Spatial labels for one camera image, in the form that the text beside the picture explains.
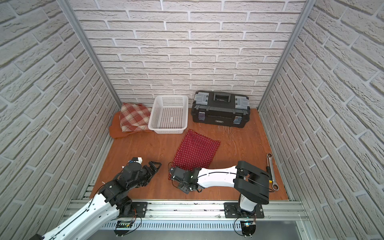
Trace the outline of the red polka dot skirt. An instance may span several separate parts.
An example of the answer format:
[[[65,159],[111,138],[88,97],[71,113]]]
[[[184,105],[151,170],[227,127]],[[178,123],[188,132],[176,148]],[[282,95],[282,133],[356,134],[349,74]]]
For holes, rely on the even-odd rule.
[[[176,151],[172,167],[188,171],[194,168],[208,168],[220,145],[220,141],[188,130]]]

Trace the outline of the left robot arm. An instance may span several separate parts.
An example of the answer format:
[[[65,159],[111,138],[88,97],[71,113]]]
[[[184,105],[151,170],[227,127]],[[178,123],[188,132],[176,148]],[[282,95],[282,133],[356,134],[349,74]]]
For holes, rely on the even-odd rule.
[[[30,237],[31,240],[86,240],[104,224],[119,217],[132,218],[139,212],[128,197],[128,192],[145,187],[162,164],[150,161],[142,165],[142,158],[132,158],[115,177],[102,185],[94,197],[69,219],[51,231]]]

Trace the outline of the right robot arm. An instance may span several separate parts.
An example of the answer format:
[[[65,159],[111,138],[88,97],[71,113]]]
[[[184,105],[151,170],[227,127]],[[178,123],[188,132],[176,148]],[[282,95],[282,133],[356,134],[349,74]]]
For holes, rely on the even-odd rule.
[[[269,204],[270,175],[245,161],[226,169],[195,168],[183,170],[171,167],[171,181],[185,194],[212,187],[233,188],[240,193],[236,211],[242,217],[253,216],[262,205]]]

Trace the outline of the orange skirt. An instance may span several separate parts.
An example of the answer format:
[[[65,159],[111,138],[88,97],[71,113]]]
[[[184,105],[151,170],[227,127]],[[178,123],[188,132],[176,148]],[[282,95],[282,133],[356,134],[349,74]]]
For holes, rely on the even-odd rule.
[[[135,132],[123,132],[120,126],[120,114],[121,112],[117,112],[112,120],[112,124],[109,127],[110,137],[113,139],[125,138],[129,135],[135,134]]]

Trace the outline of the white plastic basket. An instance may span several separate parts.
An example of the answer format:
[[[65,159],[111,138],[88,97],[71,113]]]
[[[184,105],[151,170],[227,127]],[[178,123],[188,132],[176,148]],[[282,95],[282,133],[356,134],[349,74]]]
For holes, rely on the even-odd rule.
[[[188,126],[187,96],[161,95],[155,98],[149,130],[157,134],[182,134]]]

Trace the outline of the red plaid skirt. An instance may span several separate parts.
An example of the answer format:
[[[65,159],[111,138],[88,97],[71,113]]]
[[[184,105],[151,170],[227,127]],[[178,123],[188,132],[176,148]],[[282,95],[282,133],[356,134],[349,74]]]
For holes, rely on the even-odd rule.
[[[123,103],[119,116],[122,132],[149,131],[151,108]]]

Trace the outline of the left controller board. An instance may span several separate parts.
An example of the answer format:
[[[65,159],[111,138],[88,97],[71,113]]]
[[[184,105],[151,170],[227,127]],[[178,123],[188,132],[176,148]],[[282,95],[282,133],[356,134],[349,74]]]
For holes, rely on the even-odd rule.
[[[132,221],[117,221],[115,227],[115,234],[117,237],[122,237],[135,229],[135,223]]]

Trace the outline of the controller board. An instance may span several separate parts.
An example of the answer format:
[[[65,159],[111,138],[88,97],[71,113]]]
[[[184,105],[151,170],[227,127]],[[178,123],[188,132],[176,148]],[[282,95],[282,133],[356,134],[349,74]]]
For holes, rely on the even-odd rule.
[[[251,221],[241,221],[240,225],[241,225],[242,235],[244,237],[252,238],[253,234],[256,232],[256,228],[257,228],[256,222],[255,221],[252,221],[252,222]]]
[[[115,234],[117,237],[122,237],[135,229],[135,223],[132,221],[117,221],[115,227]]]

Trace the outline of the black plastic toolbox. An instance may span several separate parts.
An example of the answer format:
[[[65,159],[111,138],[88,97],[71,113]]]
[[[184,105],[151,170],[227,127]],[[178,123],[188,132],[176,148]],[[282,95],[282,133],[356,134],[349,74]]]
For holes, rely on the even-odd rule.
[[[197,91],[191,115],[195,123],[244,128],[250,120],[250,99],[232,93]]]

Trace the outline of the right controller board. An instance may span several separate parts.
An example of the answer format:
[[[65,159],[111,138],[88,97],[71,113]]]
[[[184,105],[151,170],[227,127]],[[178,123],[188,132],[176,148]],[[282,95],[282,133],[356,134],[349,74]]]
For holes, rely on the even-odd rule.
[[[240,225],[241,225],[242,235],[244,237],[252,238],[253,234],[256,232],[256,228],[257,228],[256,222],[255,221],[252,221],[252,222],[251,221],[241,221]]]

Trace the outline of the aluminium mounting rail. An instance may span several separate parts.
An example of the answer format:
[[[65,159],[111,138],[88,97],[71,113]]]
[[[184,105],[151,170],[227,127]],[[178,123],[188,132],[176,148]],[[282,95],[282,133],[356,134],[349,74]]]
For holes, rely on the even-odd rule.
[[[145,212],[143,220],[259,220],[259,221],[308,221],[309,217],[301,202],[270,201],[256,209],[254,217],[241,218],[236,201],[162,201],[134,200],[138,213]]]

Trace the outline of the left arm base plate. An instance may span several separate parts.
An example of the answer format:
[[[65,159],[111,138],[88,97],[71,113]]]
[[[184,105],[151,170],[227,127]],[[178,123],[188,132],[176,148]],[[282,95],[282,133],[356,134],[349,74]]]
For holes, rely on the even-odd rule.
[[[147,207],[148,202],[130,202],[120,209],[119,218],[134,218],[135,216],[144,218]]]

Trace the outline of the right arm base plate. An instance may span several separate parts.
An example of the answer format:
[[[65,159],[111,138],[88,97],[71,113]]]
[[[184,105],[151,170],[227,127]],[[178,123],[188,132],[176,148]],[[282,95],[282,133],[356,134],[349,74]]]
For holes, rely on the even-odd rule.
[[[263,219],[265,217],[264,210],[260,204],[256,204],[254,209],[249,212],[240,208],[238,202],[224,203],[225,218],[236,219],[236,218],[247,218],[247,219]]]

